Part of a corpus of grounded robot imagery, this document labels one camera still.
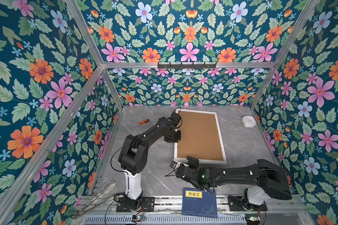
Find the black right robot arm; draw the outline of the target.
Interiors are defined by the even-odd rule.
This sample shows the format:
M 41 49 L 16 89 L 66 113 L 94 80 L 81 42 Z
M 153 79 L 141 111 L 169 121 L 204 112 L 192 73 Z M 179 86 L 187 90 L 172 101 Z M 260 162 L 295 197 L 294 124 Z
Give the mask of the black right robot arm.
M 197 190 L 210 194 L 223 185 L 250 185 L 244 191 L 243 204 L 261 205 L 272 198 L 291 200 L 292 193 L 285 169 L 265 159 L 258 159 L 255 164 L 236 168 L 200 167 L 199 160 L 187 157 L 188 162 L 172 161 L 175 176 L 192 184 Z

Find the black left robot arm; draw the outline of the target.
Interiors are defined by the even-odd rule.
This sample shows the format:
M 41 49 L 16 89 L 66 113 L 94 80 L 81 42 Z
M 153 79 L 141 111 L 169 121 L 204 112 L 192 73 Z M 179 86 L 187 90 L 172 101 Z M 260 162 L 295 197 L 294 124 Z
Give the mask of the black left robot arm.
M 181 121 L 181 116 L 173 112 L 170 117 L 159 118 L 147 131 L 126 137 L 118 162 L 126 175 L 125 194 L 130 200 L 136 201 L 142 196 L 141 172 L 147 164 L 149 148 L 162 137 L 167 143 L 180 141 L 181 132 L 178 129 Z

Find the small circuit board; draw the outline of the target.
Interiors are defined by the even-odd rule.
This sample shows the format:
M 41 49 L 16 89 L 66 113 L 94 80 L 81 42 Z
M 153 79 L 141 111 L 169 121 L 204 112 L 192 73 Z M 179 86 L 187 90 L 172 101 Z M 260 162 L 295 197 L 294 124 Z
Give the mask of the small circuit board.
M 261 218 L 259 216 L 245 217 L 247 225 L 260 225 Z
M 146 217 L 144 215 L 133 215 L 132 216 L 132 222 L 133 223 L 141 223 L 141 222 L 145 222 Z

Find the blue booklet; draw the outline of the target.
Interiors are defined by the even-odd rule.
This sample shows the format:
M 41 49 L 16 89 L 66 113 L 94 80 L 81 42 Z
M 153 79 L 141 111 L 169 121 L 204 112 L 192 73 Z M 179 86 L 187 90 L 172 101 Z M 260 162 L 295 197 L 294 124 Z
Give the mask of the blue booklet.
M 216 192 L 183 188 L 182 215 L 218 218 Z

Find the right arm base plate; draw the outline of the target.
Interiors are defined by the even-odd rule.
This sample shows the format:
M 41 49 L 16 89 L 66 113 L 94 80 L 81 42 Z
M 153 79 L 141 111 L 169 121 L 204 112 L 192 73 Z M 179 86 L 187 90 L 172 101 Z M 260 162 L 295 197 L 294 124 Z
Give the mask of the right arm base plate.
M 251 204 L 247 196 L 241 198 L 236 196 L 228 196 L 228 204 L 231 211 L 267 211 L 267 205 L 263 202 L 261 205 Z

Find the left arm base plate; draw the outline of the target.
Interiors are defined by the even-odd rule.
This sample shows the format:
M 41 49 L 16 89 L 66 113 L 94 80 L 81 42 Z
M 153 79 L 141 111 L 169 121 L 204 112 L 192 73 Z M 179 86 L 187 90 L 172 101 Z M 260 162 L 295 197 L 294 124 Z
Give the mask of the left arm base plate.
M 154 197 L 139 197 L 137 200 L 132 200 L 129 197 L 121 197 L 117 202 L 116 212 L 153 212 L 154 207 Z

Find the small circuit board right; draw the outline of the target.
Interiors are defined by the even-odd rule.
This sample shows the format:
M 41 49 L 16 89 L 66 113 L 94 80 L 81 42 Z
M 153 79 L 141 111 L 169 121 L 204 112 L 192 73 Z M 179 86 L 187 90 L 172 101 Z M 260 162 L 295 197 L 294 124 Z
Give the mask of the small circuit board right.
M 247 225 L 260 225 L 261 218 L 259 216 L 245 217 Z

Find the white round device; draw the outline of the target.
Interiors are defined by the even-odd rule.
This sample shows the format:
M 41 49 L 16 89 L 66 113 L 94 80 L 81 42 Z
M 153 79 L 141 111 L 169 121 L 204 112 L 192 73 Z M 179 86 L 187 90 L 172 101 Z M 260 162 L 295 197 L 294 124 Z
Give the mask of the white round device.
M 248 115 L 242 117 L 242 123 L 243 126 L 247 128 L 253 128 L 257 124 L 256 119 L 253 116 Z

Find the orange handled screwdriver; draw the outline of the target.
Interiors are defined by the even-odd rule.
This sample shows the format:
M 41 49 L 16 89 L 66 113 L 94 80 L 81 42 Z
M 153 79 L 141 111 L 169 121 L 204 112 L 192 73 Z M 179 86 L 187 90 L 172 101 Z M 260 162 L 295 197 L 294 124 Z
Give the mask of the orange handled screwdriver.
M 141 121 L 139 123 L 136 123 L 136 124 L 132 125 L 131 127 L 134 127 L 134 126 L 137 126 L 137 125 L 142 125 L 142 124 L 148 123 L 149 121 L 150 121 L 149 119 L 146 119 L 146 120 L 143 120 L 143 121 Z

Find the small circuit board left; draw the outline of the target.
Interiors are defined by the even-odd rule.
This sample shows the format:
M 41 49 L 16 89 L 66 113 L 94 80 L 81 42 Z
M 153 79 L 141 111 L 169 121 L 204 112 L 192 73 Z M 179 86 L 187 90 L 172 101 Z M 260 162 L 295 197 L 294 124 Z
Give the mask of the small circuit board left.
M 132 222 L 133 223 L 141 223 L 141 222 L 145 222 L 146 217 L 144 215 L 133 215 L 132 216 Z

